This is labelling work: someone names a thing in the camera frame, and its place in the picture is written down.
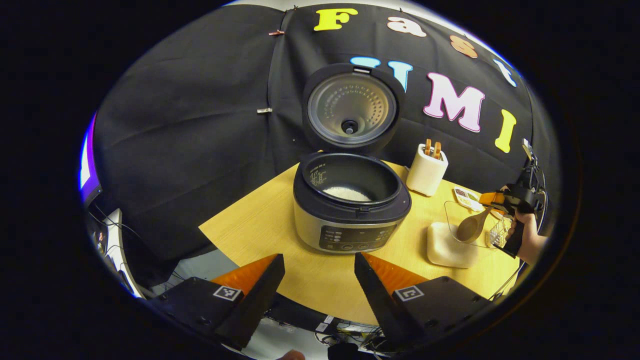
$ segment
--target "letter m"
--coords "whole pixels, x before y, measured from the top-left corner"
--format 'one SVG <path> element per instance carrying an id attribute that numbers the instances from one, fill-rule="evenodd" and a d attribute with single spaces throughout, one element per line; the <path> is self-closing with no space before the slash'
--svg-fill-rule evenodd
<path id="1" fill-rule="evenodd" d="M 479 133 L 480 105 L 484 99 L 484 93 L 468 86 L 458 96 L 448 77 L 436 72 L 430 72 L 427 77 L 431 79 L 433 89 L 431 91 L 431 102 L 424 107 L 424 113 L 432 117 L 443 117 L 442 104 L 444 103 L 449 121 L 453 121 L 462 110 L 465 110 L 458 123 L 469 131 Z"/>

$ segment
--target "white utensil holder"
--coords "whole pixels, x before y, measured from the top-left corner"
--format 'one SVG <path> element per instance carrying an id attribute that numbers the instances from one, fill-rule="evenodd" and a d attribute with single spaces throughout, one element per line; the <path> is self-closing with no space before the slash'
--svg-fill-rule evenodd
<path id="1" fill-rule="evenodd" d="M 406 178 L 406 185 L 415 192 L 433 196 L 438 190 L 438 185 L 442 181 L 449 162 L 444 152 L 440 151 L 440 159 L 436 160 L 436 158 L 425 154 L 424 148 L 425 144 L 418 145 L 411 169 L 409 169 L 409 175 Z"/>

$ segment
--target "floor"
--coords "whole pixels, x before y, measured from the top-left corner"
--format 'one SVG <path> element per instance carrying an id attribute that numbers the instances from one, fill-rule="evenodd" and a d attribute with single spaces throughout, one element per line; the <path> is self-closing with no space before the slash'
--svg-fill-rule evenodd
<path id="1" fill-rule="evenodd" d="M 151 290 L 155 295 L 160 295 L 178 285 L 183 279 L 195 276 L 211 280 L 236 268 L 238 266 L 222 251 L 214 250 L 195 258 L 181 260 L 169 280 L 164 284 L 154 286 Z M 349 330 L 370 331 L 366 327 L 360 329 L 357 325 L 350 326 L 354 329 Z M 327 348 L 328 345 L 320 343 L 312 331 L 263 318 L 247 347 L 242 349 L 242 354 L 256 360 L 274 360 L 283 356 L 287 351 L 296 349 L 302 352 L 307 360 L 327 360 Z"/>
<path id="2" fill-rule="evenodd" d="M 175 274 L 166 283 L 154 286 L 151 290 L 156 295 L 160 295 L 181 283 L 182 279 L 180 278 L 189 279 L 195 276 L 204 280 L 211 280 L 237 268 L 238 266 L 226 257 L 222 251 L 210 251 L 195 258 L 180 260 L 175 267 Z"/>

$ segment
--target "orange letter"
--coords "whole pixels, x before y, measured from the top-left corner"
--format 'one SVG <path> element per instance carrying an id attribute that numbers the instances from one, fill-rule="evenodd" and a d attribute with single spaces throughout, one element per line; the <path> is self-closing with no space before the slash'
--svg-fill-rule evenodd
<path id="1" fill-rule="evenodd" d="M 470 42 L 462 40 L 456 35 L 451 35 L 449 38 L 451 39 L 451 46 L 453 46 L 455 50 L 458 50 L 472 59 L 478 57 L 478 54 L 474 51 L 475 47 L 471 45 Z"/>
<path id="2" fill-rule="evenodd" d="M 342 25 L 337 24 L 336 21 L 345 23 L 349 21 L 349 14 L 358 15 L 356 9 L 324 9 L 316 11 L 320 15 L 320 22 L 318 26 L 314 27 L 316 31 L 322 30 L 336 30 L 341 29 Z"/>

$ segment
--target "rice cooker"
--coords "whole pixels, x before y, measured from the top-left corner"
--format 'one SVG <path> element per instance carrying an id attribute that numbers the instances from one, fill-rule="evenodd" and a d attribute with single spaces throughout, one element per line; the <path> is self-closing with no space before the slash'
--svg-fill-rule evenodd
<path id="1" fill-rule="evenodd" d="M 333 64 L 309 77 L 303 128 L 322 152 L 306 156 L 293 183 L 298 236 L 332 254 L 384 246 L 411 210 L 411 196 L 384 162 L 366 155 L 384 147 L 399 119 L 404 89 L 393 76 Z"/>

